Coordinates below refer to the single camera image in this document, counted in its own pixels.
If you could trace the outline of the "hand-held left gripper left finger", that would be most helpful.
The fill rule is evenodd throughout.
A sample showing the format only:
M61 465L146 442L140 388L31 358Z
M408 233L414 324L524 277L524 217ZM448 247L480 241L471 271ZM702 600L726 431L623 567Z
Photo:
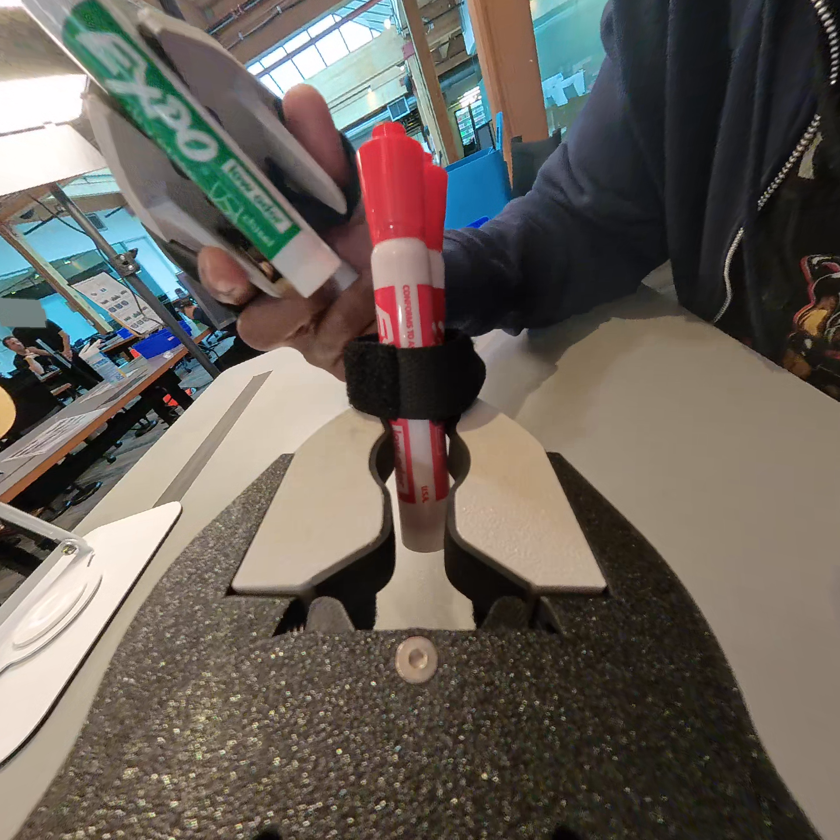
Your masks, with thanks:
M391 541L390 494L376 458L391 441L378 418L346 410L294 453L231 586L244 595L314 596Z

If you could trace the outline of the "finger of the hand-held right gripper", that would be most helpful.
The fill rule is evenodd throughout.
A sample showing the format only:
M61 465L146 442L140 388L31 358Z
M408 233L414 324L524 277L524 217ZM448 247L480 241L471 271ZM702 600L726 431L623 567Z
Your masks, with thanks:
M249 242L198 186L112 107L109 98L88 92L86 117L121 194L172 262L198 280L199 253L216 247L244 271L254 287L268 296L281 296L283 279L273 269L265 273L258 267L260 257L249 253Z
M132 2L142 41L270 181L270 129L285 124L282 100L210 35L143 2Z

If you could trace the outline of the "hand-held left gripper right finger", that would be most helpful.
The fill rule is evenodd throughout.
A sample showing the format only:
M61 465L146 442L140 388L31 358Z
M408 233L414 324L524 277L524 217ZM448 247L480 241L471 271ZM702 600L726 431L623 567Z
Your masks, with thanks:
M601 594L606 580L537 438L495 407L471 407L450 438L455 543L526 596Z

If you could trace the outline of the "green marker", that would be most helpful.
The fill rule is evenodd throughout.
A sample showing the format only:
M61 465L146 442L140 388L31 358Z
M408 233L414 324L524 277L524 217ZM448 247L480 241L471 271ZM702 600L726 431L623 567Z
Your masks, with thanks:
M265 273L273 269L283 279L282 294L290 288L309 298L322 287L340 293L355 282L353 268L142 41L132 21L132 2L22 5L86 72L91 80L88 92L109 98L112 107L198 186L249 242L249 253L260 257L258 267Z

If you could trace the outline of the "red marker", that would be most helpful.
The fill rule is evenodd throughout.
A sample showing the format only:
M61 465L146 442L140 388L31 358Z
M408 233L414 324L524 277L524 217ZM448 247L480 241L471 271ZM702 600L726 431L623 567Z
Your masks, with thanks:
M424 149L399 122L374 128L358 152L379 341L395 350L422 345L418 287L427 280L422 241ZM403 544L429 553L444 546L449 477L445 426L406 415L390 419Z
M436 165L433 156L423 152L423 232L427 248L427 280L418 287L422 320L422 345L445 341L445 261L443 258L447 172Z

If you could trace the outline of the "person's right hand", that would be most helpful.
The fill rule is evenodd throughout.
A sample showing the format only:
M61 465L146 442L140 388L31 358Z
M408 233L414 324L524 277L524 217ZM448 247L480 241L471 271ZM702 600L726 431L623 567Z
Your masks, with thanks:
M306 84L289 90L282 102L289 132L345 191L358 185L355 164L344 148L327 102ZM238 310L237 332L260 352L291 348L310 364L343 380L343 349L366 333L376 332L371 279L371 236L358 202L353 215L322 234L331 249L357 273L338 295L319 289L310 297L294 290L275 298L254 287L241 266L222 249L204 248L198 256L199 278L217 301Z

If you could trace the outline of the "black table mat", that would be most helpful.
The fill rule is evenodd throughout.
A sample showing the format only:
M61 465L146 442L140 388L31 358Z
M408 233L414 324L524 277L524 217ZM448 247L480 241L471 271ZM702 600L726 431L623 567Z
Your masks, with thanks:
M225 413L218 419L211 431L192 456L185 462L171 483L153 504L154 508L168 503L180 502L203 472L205 466L231 432L248 405L270 378L270 371L256 374L250 378L245 388L239 393Z

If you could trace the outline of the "blue plastic bins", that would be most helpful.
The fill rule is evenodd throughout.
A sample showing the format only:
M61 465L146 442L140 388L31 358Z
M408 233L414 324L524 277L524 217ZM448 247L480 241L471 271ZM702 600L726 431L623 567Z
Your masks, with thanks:
M500 150L475 152L445 170L446 229L467 228L493 218L511 200L508 166Z

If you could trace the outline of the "small blue bin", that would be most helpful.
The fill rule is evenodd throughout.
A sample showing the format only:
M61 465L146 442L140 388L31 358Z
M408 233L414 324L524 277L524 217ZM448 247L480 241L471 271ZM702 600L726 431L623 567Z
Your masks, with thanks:
M145 338L134 343L131 352L145 360L151 360L167 352L176 352L182 342L167 328L149 333Z

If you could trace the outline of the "wooden work table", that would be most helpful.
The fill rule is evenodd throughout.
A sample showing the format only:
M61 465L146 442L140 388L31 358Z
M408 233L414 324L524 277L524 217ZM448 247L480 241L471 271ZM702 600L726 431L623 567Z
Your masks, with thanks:
M134 360L120 383L102 383L11 444L2 452L2 502L48 505L77 488L82 474L150 413L173 424L178 416L164 397L182 408L193 403L175 374L187 355L179 348Z

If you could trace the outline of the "wooden post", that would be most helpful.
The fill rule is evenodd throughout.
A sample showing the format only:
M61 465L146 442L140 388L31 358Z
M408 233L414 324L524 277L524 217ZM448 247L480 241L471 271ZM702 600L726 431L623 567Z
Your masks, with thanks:
M492 114L503 115L502 151L511 140L549 136L529 1L468 1L482 79Z

